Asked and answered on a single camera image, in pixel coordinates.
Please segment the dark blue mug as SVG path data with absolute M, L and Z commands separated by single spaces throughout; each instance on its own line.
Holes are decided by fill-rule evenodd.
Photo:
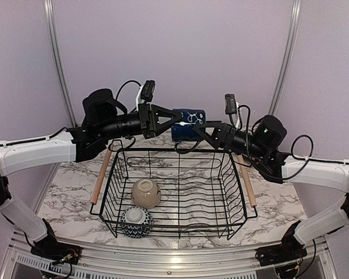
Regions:
M 206 122 L 206 113 L 202 109 L 173 109 L 173 111 L 181 114 L 181 120 L 171 126 L 171 137 L 175 142 L 175 151 L 184 155 L 192 152 L 203 140 L 194 131 L 194 126 Z M 179 149 L 182 142 L 195 142 L 195 144 L 190 149 Z

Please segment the blue white patterned bowl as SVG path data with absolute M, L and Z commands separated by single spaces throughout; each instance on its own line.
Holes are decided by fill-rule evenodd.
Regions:
M 124 234 L 129 238 L 138 239 L 149 234 L 153 218 L 147 209 L 132 206 L 123 212 L 121 222 Z

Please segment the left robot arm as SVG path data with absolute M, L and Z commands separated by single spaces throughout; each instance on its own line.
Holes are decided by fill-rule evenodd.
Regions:
M 9 192 L 8 176 L 33 167 L 63 162 L 91 160 L 106 149 L 108 141 L 143 135 L 153 138 L 181 120 L 181 113 L 152 105 L 151 88 L 142 89 L 143 103 L 129 113 L 103 88 L 83 100 L 85 112 L 80 127 L 61 128 L 43 137 L 20 141 L 0 141 L 0 213 L 34 241 L 35 247 L 50 259 L 62 253 L 51 226 L 41 220 L 19 198 Z

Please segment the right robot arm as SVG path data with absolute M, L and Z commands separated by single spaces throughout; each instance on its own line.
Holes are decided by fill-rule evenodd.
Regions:
M 215 149 L 245 155 L 267 181 L 282 184 L 312 184 L 345 193 L 337 203 L 304 221 L 293 224 L 277 246 L 281 260 L 289 260 L 299 246 L 349 225 L 349 160 L 315 159 L 280 152 L 278 146 L 287 134 L 281 121 L 272 115 L 258 120 L 255 131 L 241 131 L 226 123 L 196 124 L 194 131 Z

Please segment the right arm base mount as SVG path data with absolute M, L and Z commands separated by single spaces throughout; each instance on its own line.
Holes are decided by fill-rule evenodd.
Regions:
M 297 221 L 288 228 L 280 244 L 264 246 L 256 250 L 255 258 L 261 266 L 301 259 L 307 255 L 305 245 L 299 243 L 294 237 L 295 229 L 300 222 Z

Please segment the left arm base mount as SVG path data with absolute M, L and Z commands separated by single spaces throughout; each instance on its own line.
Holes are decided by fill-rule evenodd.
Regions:
M 71 264 L 77 264 L 79 262 L 81 247 L 77 245 L 71 245 L 63 242 L 59 242 L 56 239 L 54 231 L 51 225 L 43 219 L 46 227 L 46 235 L 39 241 L 33 241 L 31 245 L 31 253 L 40 257 L 51 259 L 60 263 L 60 260 L 64 257 L 71 255 L 69 261 Z

